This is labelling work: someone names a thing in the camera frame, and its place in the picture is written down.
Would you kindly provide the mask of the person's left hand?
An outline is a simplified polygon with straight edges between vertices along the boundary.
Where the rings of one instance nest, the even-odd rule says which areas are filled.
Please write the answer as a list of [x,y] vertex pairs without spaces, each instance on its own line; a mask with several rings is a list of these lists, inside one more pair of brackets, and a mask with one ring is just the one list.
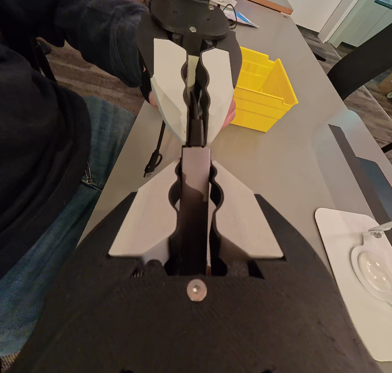
[[234,98],[231,100],[231,104],[229,106],[226,118],[224,120],[224,123],[222,125],[221,130],[225,129],[226,127],[228,127],[228,125],[230,125],[230,123],[233,121],[233,119],[236,116],[236,102],[234,100]]

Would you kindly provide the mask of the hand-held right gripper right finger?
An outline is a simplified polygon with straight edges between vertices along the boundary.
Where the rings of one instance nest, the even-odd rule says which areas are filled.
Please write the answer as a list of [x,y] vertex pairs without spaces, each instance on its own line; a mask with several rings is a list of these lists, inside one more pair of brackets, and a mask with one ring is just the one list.
[[277,259],[283,252],[255,194],[218,162],[212,162],[213,181],[223,199],[216,204],[214,215],[222,261]]

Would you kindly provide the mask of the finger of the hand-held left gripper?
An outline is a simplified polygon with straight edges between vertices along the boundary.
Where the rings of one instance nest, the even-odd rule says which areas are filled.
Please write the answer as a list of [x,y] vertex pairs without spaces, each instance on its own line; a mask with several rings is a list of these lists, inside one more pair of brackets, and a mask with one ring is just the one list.
[[187,67],[185,49],[168,39],[154,39],[154,73],[151,86],[167,128],[181,145],[187,141],[188,105],[183,68]]
[[234,93],[229,52],[210,48],[200,54],[199,105],[205,131],[205,144],[210,145],[226,120]]

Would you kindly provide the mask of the person's left forearm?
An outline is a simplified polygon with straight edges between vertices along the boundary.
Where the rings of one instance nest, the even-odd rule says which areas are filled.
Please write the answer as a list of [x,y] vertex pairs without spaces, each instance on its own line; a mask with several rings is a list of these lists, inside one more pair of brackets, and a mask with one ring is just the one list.
[[67,42],[83,59],[129,87],[141,83],[136,29],[146,7],[131,0],[42,0],[39,37]]

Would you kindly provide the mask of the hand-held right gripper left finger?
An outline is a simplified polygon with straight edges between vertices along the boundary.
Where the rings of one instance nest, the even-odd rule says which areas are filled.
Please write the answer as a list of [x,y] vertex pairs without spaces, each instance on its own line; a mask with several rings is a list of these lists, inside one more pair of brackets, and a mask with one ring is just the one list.
[[110,247],[111,257],[169,260],[179,210],[178,167],[173,161],[138,189]]

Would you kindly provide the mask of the grey usb hub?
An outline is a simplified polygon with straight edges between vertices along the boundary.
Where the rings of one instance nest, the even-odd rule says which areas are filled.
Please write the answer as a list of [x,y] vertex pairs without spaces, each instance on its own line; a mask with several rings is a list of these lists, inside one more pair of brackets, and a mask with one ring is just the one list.
[[210,166],[209,148],[182,149],[177,265],[181,276],[205,275],[207,271]]

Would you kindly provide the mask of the person's blue jeans leg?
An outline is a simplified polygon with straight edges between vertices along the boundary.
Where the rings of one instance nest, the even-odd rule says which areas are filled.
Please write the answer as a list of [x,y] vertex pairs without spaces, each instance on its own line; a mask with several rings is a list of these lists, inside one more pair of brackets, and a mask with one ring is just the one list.
[[76,248],[135,122],[135,115],[95,96],[83,97],[92,126],[91,150],[76,193],[0,282],[1,356],[30,337],[60,267]]

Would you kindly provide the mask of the yellow plastic bin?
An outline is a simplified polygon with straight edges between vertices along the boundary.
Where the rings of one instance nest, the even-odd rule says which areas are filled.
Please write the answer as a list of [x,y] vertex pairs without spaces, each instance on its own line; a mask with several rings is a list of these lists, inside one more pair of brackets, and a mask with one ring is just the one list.
[[234,90],[236,115],[231,124],[267,132],[298,104],[280,59],[240,47],[242,67]]

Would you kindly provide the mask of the white stand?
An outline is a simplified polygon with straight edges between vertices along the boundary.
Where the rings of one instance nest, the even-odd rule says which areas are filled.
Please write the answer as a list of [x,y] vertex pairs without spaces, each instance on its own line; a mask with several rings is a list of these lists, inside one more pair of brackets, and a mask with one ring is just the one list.
[[392,360],[391,244],[373,218],[315,212],[326,255],[350,318],[373,359]]

